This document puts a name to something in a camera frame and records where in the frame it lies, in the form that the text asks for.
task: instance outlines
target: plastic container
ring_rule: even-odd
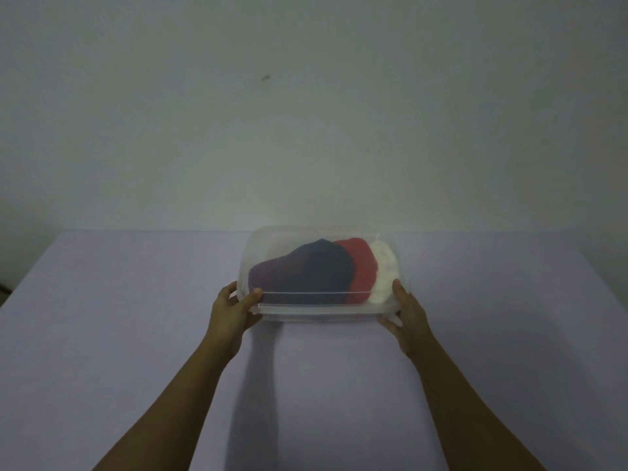
[[[353,274],[350,285],[348,274]],[[271,320],[374,318],[399,310],[391,290],[395,278],[407,286],[394,242],[383,234],[350,228],[265,227],[246,243],[237,297],[262,287],[262,302],[252,312]],[[364,284],[372,287],[365,289]]]

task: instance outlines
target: person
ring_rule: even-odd
[[[379,322],[395,336],[419,373],[449,469],[544,470],[469,385],[434,337],[416,298],[399,280],[392,285],[401,304],[397,316],[403,325],[386,318]],[[244,331],[262,318],[250,309],[263,292],[256,289],[238,301],[231,297],[236,287],[233,282],[221,289],[199,347],[94,471],[190,467],[220,375],[238,353]]]

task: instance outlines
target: gray wall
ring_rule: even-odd
[[[357,222],[566,230],[628,304],[626,8],[0,0],[0,283],[61,229]]]

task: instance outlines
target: dark blue fabric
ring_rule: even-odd
[[[286,256],[253,266],[249,271],[249,290],[262,288],[262,303],[266,304],[343,304],[347,296],[343,292],[349,291],[355,271],[354,261],[346,249],[320,239],[299,246]]]

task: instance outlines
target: forearm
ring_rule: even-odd
[[[188,469],[226,363],[203,340],[155,403],[94,470]]]
[[[484,404],[431,333],[411,359],[451,471],[543,469]]]

